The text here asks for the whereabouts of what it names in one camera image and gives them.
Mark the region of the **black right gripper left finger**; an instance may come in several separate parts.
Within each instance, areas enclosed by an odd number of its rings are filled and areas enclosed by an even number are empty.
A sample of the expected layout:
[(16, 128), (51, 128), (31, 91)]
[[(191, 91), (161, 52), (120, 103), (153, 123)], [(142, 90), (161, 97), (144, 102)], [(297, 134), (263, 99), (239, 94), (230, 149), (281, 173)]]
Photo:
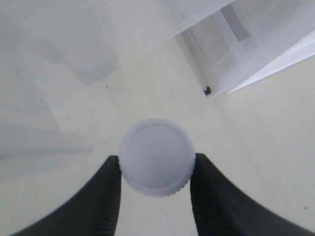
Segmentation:
[(121, 203), (122, 173), (111, 155), (66, 203), (17, 236), (113, 236)]

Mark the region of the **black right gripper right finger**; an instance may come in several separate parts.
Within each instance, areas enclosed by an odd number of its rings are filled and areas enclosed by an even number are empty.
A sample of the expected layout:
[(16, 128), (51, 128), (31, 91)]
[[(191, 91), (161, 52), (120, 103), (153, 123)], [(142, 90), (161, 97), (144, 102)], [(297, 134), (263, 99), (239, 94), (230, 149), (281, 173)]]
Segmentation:
[(202, 153), (196, 154), (190, 199), (200, 236), (314, 235), (253, 200)]

